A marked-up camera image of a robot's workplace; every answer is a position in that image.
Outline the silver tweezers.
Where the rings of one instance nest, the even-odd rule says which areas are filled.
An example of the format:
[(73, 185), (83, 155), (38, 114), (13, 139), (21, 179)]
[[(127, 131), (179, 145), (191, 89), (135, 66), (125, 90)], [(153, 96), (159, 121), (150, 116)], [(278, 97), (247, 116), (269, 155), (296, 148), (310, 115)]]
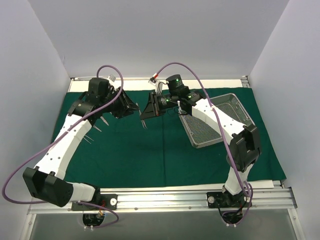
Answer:
[(147, 125), (146, 125), (146, 123), (145, 123), (145, 121), (144, 120), (141, 120), (141, 124), (142, 124), (142, 127), (144, 128), (144, 129), (148, 129), (148, 127), (147, 127)]

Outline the silver forceps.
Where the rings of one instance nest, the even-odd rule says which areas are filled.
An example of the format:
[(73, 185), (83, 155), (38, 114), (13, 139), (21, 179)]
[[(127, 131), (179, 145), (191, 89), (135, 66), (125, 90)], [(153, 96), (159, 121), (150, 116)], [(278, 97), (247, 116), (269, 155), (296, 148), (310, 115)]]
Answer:
[(92, 144), (92, 143), (94, 142), (94, 140), (93, 140), (91, 137), (87, 136), (87, 135), (85, 135), (85, 136), (83, 137), (83, 139), (84, 139), (85, 141), (87, 141), (89, 144)]

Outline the green surgical cloth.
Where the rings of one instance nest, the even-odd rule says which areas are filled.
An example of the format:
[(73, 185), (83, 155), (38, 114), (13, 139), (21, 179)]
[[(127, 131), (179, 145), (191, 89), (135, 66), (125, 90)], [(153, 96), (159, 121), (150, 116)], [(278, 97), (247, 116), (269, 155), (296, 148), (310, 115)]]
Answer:
[[(273, 149), (252, 89), (207, 88), (212, 97), (233, 93), (258, 127), (262, 154), (248, 180), (282, 181), (287, 177)], [(223, 142), (194, 148), (177, 113), (140, 121), (139, 113), (120, 119), (103, 116), (82, 140), (66, 170), (64, 180), (100, 188), (155, 188), (223, 184), (230, 166)]]

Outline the metal mesh instrument tray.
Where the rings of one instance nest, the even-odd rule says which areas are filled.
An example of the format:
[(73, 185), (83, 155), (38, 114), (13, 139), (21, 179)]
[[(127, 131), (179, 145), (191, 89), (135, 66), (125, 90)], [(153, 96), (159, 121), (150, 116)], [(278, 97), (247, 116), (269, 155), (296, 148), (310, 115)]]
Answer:
[[(233, 133), (239, 133), (254, 122), (234, 93), (212, 97), (212, 104), (218, 114), (227, 142)], [(203, 148), (223, 141), (215, 113), (204, 100), (196, 116), (181, 115), (180, 121), (194, 148)]]

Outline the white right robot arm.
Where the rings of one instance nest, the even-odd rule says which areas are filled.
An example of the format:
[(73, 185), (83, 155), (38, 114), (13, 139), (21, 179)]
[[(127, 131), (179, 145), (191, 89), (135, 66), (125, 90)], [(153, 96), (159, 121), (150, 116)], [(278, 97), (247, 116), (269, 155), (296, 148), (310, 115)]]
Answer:
[(223, 203), (234, 206), (240, 201), (240, 193), (250, 197), (253, 191), (247, 182), (248, 175), (262, 153), (258, 128), (228, 116), (212, 103), (205, 90), (191, 91), (179, 74), (168, 77), (165, 82), (157, 80), (157, 77), (154, 74), (149, 80), (155, 86), (155, 91), (150, 92), (140, 119), (144, 121), (159, 117), (167, 109), (179, 107), (184, 113), (206, 123), (222, 137), (230, 165), (223, 187)]

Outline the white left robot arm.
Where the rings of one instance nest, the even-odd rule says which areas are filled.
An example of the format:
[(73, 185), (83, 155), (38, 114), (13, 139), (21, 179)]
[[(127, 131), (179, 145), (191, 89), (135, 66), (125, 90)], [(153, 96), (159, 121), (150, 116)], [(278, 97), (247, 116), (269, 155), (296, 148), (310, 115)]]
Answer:
[(92, 78), (88, 90), (69, 108), (53, 145), (33, 168), (24, 170), (22, 177), (32, 197), (58, 207), (78, 201), (90, 210), (100, 206), (99, 187), (67, 182), (64, 178), (79, 144), (103, 114), (110, 113), (120, 119), (139, 110), (124, 90), (114, 87), (114, 80), (112, 75)]

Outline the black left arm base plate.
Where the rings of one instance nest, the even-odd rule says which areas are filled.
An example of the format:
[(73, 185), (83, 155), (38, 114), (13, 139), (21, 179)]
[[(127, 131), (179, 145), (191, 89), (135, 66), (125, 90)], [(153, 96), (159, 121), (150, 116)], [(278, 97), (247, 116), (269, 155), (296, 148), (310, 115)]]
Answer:
[[(116, 210), (117, 204), (118, 204), (118, 195), (114, 193), (101, 194), (97, 199), (90, 201), (90, 203), (105, 207), (109, 210)], [(99, 208), (91, 205), (72, 203), (71, 210), (72, 211), (97, 211), (99, 210)]]

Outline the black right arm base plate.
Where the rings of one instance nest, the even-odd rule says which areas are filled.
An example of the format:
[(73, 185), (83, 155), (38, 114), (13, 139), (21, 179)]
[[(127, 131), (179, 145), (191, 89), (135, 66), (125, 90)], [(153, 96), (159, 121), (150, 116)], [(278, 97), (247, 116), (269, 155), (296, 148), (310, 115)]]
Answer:
[(247, 207), (249, 198), (242, 192), (232, 195), (228, 191), (211, 191), (206, 193), (207, 205), (211, 209), (241, 208)]

